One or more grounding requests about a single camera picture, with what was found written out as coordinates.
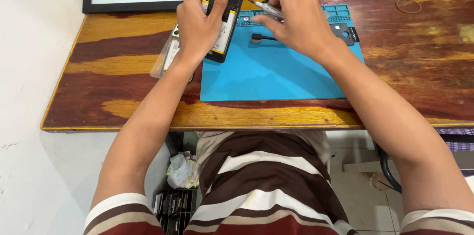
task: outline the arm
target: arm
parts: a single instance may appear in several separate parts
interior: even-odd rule
[[[335,37],[317,0],[270,0],[285,24],[256,16],[281,42],[321,64],[400,172],[405,212],[451,208],[474,212],[474,194],[436,130]]]
[[[214,46],[228,0],[216,0],[208,17],[200,0],[177,8],[180,51],[112,143],[99,175],[91,208],[126,192],[145,194],[145,174],[161,148],[189,77]]]

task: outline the blue silicone repair mat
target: blue silicone repair mat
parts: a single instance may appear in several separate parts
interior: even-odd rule
[[[346,4],[325,5],[329,23],[353,27]],[[201,101],[282,100],[346,97],[325,69],[281,42],[250,42],[252,33],[272,36],[264,26],[253,22],[261,10],[244,10],[234,29],[226,60],[220,64],[204,59]],[[349,46],[364,61],[359,43]]]

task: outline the person's left hand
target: person's left hand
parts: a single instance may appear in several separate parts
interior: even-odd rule
[[[209,16],[202,11],[201,0],[185,0],[176,9],[180,59],[196,68],[214,47],[228,0],[215,0]]]

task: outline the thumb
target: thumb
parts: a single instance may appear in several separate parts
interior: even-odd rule
[[[280,40],[282,37],[284,26],[269,15],[256,15],[252,20],[260,22],[263,26],[266,26],[273,33],[273,36],[275,36],[276,39]]]
[[[221,22],[222,14],[224,14],[228,1],[229,0],[214,0],[212,11],[209,14],[209,18],[212,22]]]

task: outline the rubber band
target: rubber band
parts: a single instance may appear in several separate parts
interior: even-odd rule
[[[400,2],[400,1],[410,1],[410,2],[414,2],[414,3],[416,3],[416,4],[419,6],[419,9],[418,9],[417,11],[415,11],[415,12],[409,12],[409,11],[403,10],[403,9],[400,8],[400,6],[398,5],[398,2]],[[421,11],[421,4],[419,4],[419,2],[413,1],[413,0],[398,0],[398,1],[395,3],[395,5],[397,6],[398,10],[402,11],[403,13],[407,13],[407,14],[416,14],[416,13],[418,13],[418,12]]]

